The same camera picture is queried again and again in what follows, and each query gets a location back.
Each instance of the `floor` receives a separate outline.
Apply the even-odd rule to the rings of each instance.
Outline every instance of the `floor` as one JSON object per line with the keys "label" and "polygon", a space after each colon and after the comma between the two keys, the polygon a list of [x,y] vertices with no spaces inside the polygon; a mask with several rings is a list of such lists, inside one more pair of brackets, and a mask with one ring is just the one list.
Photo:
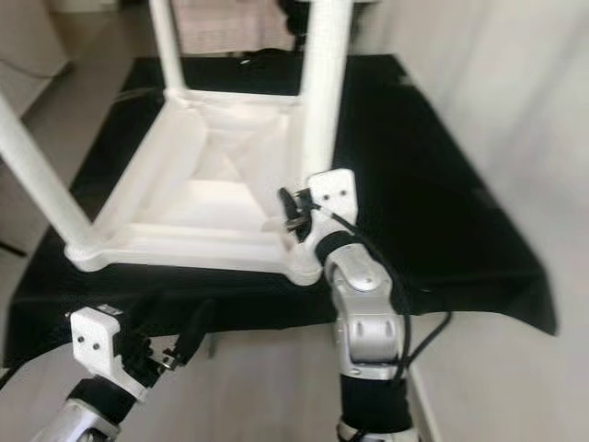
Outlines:
{"label": "floor", "polygon": [[[76,44],[66,43],[75,70],[51,87],[26,125],[69,184],[133,57],[155,54],[155,44],[142,7],[81,17],[77,23],[61,20],[58,29],[66,40],[75,36]],[[81,29],[89,33],[80,36]],[[3,239],[30,256],[47,222],[6,167],[0,167],[0,188]],[[0,250],[0,312],[6,311],[27,263]],[[0,339],[4,320],[0,318]],[[187,367],[166,375],[148,402],[132,411],[118,440],[335,440],[339,386],[328,326],[222,333],[218,342],[213,358],[201,351]],[[0,394],[0,439],[30,440],[86,375],[70,345],[24,366]]]}

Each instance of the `black tablecloth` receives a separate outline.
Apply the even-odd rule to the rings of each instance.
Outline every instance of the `black tablecloth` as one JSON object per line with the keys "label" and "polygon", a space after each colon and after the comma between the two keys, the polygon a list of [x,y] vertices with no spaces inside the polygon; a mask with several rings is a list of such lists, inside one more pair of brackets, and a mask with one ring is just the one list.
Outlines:
{"label": "black tablecloth", "polygon": [[[184,70],[194,88],[293,95],[301,59],[267,54],[242,64],[239,59],[190,58]],[[333,166],[356,174],[359,227],[424,289],[411,300],[415,314],[493,311],[554,333],[541,265],[404,76],[390,56],[354,56],[348,62]],[[163,86],[157,60],[137,60],[125,88],[153,86]],[[162,99],[151,96],[112,107],[72,186],[91,218],[161,105]],[[162,295],[146,318],[150,334],[177,332],[208,297],[218,301],[214,331],[280,329],[335,317],[323,281],[298,287],[277,274],[129,264],[81,273],[64,257],[63,247],[50,229],[14,294],[8,366],[66,342],[66,312],[104,302],[127,308],[145,294]]]}

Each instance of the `black cloth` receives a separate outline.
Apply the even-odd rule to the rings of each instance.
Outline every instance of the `black cloth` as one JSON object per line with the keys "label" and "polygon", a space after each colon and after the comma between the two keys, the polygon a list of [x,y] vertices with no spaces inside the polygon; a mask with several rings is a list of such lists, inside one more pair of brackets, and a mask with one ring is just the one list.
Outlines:
{"label": "black cloth", "polygon": [[[301,58],[280,53],[248,64],[235,58],[183,61],[191,87],[283,95],[298,92],[301,65]],[[542,266],[404,76],[391,56],[353,56],[348,62],[333,167],[356,174],[359,228],[422,289],[411,300],[414,314],[492,311],[554,333]],[[135,62],[124,88],[162,86],[158,60],[146,58]],[[152,96],[112,107],[72,186],[90,218],[161,105]],[[177,332],[195,305],[210,297],[217,301],[214,331],[281,329],[335,318],[324,281],[298,287],[278,274],[129,264],[82,273],[63,248],[50,229],[12,298],[7,366],[39,348],[46,351],[44,340],[66,323],[64,313],[104,302],[125,308],[145,294],[162,296],[145,321],[153,335]],[[68,340],[63,333],[52,345]]]}

